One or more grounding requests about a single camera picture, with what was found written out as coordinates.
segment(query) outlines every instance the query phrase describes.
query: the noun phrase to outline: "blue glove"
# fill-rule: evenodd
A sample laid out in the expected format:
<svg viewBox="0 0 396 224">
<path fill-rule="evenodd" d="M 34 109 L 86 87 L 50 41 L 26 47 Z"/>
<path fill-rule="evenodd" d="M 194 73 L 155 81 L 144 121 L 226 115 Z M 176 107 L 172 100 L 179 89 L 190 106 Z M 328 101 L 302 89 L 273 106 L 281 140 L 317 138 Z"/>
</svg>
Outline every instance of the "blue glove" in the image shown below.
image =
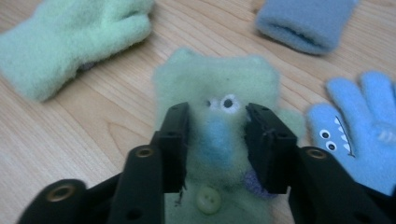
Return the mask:
<svg viewBox="0 0 396 224">
<path fill-rule="evenodd" d="M 361 76 L 361 91 L 341 77 L 330 80 L 327 91 L 340 112 L 328 104 L 310 108 L 307 118 L 314 144 L 330 151 L 356 182 L 391 195 L 396 184 L 396 103 L 391 80 L 367 72 Z"/>
<path fill-rule="evenodd" d="M 263 34 L 309 54 L 337 48 L 341 33 L 358 0 L 266 0 L 257 14 Z"/>
</svg>

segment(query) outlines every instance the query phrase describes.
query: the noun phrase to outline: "fleece glove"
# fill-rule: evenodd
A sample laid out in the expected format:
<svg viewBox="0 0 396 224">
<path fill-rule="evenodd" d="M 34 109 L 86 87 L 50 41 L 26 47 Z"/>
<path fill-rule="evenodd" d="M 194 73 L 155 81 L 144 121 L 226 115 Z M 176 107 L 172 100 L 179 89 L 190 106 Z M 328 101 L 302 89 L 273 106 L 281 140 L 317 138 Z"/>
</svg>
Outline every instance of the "fleece glove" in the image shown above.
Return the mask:
<svg viewBox="0 0 396 224">
<path fill-rule="evenodd" d="M 0 35 L 0 70 L 22 96 L 44 101 L 86 63 L 150 33 L 153 0 L 46 0 Z"/>
<path fill-rule="evenodd" d="M 181 199 L 166 195 L 166 223 L 269 223 L 264 189 L 257 179 L 246 179 L 252 167 L 245 106 L 271 108 L 301 136 L 303 116 L 277 107 L 279 74 L 260 56 L 216 58 L 179 49 L 158 67 L 153 82 L 157 129 L 170 106 L 190 105 L 187 187 Z"/>
<path fill-rule="evenodd" d="M 317 147 L 330 151 L 358 183 L 391 195 L 396 186 L 396 99 L 379 72 L 353 82 L 334 78 L 327 91 L 338 108 L 313 105 L 307 112 Z"/>
<path fill-rule="evenodd" d="M 266 0 L 257 14 L 263 34 L 309 54 L 326 54 L 338 46 L 358 0 Z"/>
</svg>

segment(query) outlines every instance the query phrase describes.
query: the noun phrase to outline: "screw hole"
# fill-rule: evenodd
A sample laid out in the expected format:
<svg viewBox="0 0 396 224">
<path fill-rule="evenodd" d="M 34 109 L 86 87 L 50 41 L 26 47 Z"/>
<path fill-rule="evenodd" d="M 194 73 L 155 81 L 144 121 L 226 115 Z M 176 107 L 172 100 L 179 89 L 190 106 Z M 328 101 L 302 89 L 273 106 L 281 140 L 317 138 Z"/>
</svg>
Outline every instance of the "screw hole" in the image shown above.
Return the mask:
<svg viewBox="0 0 396 224">
<path fill-rule="evenodd" d="M 143 214 L 139 209 L 134 208 L 128 212 L 128 214 L 126 215 L 126 218 L 128 220 L 137 220 L 137 219 L 141 218 L 142 215 Z"/>
<path fill-rule="evenodd" d="M 361 223 L 372 223 L 371 218 L 361 212 L 355 212 L 353 216 Z"/>
<path fill-rule="evenodd" d="M 62 185 L 53 189 L 47 194 L 47 200 L 52 203 L 63 201 L 71 197 L 76 191 L 76 187 L 70 184 Z"/>
</svg>

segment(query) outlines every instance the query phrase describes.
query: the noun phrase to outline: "cartoon eye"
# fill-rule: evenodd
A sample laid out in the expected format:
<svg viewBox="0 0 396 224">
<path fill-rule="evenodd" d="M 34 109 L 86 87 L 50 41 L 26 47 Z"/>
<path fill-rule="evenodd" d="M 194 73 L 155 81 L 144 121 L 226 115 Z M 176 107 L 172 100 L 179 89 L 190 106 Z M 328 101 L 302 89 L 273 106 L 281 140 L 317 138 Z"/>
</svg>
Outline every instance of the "cartoon eye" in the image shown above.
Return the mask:
<svg viewBox="0 0 396 224">
<path fill-rule="evenodd" d="M 233 114 L 238 111 L 240 105 L 236 100 L 235 95 L 229 94 L 226 95 L 220 102 L 221 109 L 226 113 Z"/>
<path fill-rule="evenodd" d="M 219 105 L 219 101 L 217 99 L 210 99 L 206 101 L 206 105 L 207 107 L 209 107 L 210 109 L 215 109 L 218 107 Z"/>
<path fill-rule="evenodd" d="M 330 151 L 335 151 L 337 149 L 337 145 L 332 141 L 328 141 L 326 143 L 326 148 L 329 149 Z"/>
<path fill-rule="evenodd" d="M 320 137 L 322 137 L 324 139 L 330 138 L 330 132 L 325 129 L 321 130 L 319 134 L 320 134 Z"/>
</svg>

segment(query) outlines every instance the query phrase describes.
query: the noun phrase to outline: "wooden table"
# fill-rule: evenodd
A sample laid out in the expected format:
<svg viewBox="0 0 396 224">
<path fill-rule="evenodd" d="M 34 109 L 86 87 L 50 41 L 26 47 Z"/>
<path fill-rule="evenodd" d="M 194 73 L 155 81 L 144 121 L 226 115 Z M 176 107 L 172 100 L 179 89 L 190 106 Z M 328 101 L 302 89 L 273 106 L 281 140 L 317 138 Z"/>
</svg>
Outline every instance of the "wooden table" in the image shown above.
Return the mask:
<svg viewBox="0 0 396 224">
<path fill-rule="evenodd" d="M 39 2 L 0 0 L 0 33 L 29 18 Z M 0 223 L 14 223 L 49 183 L 77 178 L 91 187 L 121 171 L 128 151 L 153 135 L 153 70 L 181 46 L 212 56 L 262 55 L 282 74 L 280 104 L 301 112 L 328 100 L 323 84 L 331 77 L 377 69 L 396 80 L 393 0 L 361 0 L 339 48 L 323 57 L 260 35 L 246 0 L 158 0 L 150 17 L 146 41 L 97 64 L 46 103 L 26 101 L 0 77 Z M 274 201 L 276 223 L 292 222 L 285 199 Z"/>
</svg>

